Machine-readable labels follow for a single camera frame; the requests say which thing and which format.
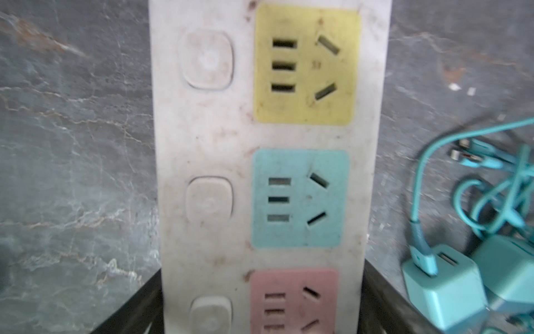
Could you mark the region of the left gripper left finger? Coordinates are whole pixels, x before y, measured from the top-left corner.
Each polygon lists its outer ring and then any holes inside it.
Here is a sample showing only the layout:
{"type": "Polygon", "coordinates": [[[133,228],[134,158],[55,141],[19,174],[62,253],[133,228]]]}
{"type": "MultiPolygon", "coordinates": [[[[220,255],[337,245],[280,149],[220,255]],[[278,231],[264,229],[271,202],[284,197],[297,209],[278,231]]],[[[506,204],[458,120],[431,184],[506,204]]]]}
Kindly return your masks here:
{"type": "Polygon", "coordinates": [[[91,333],[164,333],[161,270],[91,333]]]}

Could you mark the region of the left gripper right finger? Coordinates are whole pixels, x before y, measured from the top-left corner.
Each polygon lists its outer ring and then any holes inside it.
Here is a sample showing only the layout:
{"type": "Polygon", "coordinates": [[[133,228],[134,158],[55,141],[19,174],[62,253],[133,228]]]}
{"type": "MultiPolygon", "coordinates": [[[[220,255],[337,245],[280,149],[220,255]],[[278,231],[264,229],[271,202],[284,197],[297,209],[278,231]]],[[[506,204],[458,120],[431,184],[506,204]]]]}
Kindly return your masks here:
{"type": "Polygon", "coordinates": [[[440,333],[369,262],[364,263],[359,333],[440,333]]]}

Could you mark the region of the teal charger cube front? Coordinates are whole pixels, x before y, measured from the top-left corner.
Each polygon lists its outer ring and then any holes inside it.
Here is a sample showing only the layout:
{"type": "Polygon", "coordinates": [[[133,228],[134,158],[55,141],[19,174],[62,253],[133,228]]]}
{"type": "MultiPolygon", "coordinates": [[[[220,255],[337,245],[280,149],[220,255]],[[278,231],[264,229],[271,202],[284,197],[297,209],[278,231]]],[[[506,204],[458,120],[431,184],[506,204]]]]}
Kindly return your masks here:
{"type": "Polygon", "coordinates": [[[482,317],[488,300],[481,273],[469,257],[446,244],[423,254],[410,248],[402,265],[411,304],[441,331],[459,331],[482,317]]]}

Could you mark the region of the teal charger cube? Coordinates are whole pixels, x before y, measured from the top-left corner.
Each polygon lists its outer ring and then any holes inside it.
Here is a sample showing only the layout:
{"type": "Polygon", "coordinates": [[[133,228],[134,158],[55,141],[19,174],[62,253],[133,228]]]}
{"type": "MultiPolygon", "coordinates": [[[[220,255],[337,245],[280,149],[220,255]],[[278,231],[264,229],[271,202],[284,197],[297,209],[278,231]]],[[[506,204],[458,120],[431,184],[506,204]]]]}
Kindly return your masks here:
{"type": "Polygon", "coordinates": [[[533,311],[533,244],[514,237],[494,235],[472,254],[477,264],[488,306],[506,313],[533,311]]]}
{"type": "Polygon", "coordinates": [[[446,244],[423,254],[410,248],[402,265],[411,304],[441,331],[459,331],[482,317],[488,300],[481,273],[469,257],[446,244]]]}

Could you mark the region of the white multicolour power strip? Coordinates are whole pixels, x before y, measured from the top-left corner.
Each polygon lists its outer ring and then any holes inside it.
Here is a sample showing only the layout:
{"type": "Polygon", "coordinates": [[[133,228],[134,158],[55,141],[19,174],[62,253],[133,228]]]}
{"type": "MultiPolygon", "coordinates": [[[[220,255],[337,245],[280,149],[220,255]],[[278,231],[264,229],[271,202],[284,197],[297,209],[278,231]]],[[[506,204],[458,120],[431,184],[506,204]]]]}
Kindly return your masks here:
{"type": "Polygon", "coordinates": [[[167,333],[356,333],[390,1],[151,1],[167,333]]]}

